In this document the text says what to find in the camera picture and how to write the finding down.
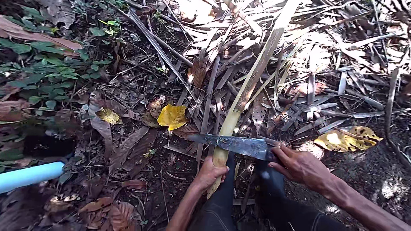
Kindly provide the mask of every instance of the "person's right hand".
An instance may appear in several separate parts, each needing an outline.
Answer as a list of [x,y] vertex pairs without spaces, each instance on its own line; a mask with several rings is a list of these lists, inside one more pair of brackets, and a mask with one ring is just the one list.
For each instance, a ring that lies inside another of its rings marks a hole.
[[281,144],[271,149],[277,154],[285,168],[271,162],[269,167],[285,175],[289,180],[305,184],[309,189],[321,193],[325,187],[336,179],[336,176],[310,152],[299,152]]

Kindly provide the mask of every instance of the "hand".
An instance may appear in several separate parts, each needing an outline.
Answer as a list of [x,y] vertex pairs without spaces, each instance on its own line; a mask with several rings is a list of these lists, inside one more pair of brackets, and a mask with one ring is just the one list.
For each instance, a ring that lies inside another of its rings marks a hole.
[[309,189],[321,193],[336,176],[311,152],[299,152],[280,145],[271,149],[284,164],[271,162],[269,167],[285,175],[289,180],[305,184]]
[[222,176],[221,183],[223,183],[224,179],[226,178],[225,174],[228,173],[229,170],[230,168],[227,166],[214,166],[214,164],[212,163],[212,156],[208,156],[205,158],[203,166],[201,167],[197,176],[194,178],[191,186],[198,187],[200,190],[204,191],[211,185],[213,185],[213,183],[219,176]]

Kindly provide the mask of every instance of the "person's left hand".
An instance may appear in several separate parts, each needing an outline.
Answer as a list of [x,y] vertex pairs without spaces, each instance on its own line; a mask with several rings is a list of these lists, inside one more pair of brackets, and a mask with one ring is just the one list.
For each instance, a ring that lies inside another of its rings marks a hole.
[[215,180],[221,177],[221,183],[224,182],[226,178],[225,174],[230,170],[229,167],[216,167],[212,163],[212,156],[208,156],[204,159],[203,166],[201,167],[199,173],[194,178],[192,186],[198,187],[200,190],[204,191],[214,184]]

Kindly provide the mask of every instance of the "black pants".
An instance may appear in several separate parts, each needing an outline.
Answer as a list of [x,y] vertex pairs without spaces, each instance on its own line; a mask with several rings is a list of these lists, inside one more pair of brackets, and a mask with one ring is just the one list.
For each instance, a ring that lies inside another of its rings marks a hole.
[[[189,231],[235,231],[236,226],[231,218],[233,208],[234,187],[234,153],[230,152],[227,166],[230,171],[226,174],[224,183],[195,214]],[[260,184],[261,194],[256,202],[271,224],[279,231],[342,231],[347,228],[315,210],[313,207],[302,205],[289,200],[283,195],[273,193],[270,184]]]

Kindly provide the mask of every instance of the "leg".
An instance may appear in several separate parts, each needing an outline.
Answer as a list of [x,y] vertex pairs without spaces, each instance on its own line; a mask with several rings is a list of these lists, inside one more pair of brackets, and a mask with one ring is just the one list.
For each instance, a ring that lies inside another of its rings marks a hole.
[[347,228],[311,206],[305,206],[286,198],[284,175],[258,161],[261,193],[257,203],[277,230],[322,231],[347,230]]
[[226,165],[230,168],[230,171],[226,174],[226,179],[196,214],[188,228],[189,231],[236,230],[233,219],[231,218],[234,199],[233,190],[235,169],[233,152],[229,152]]

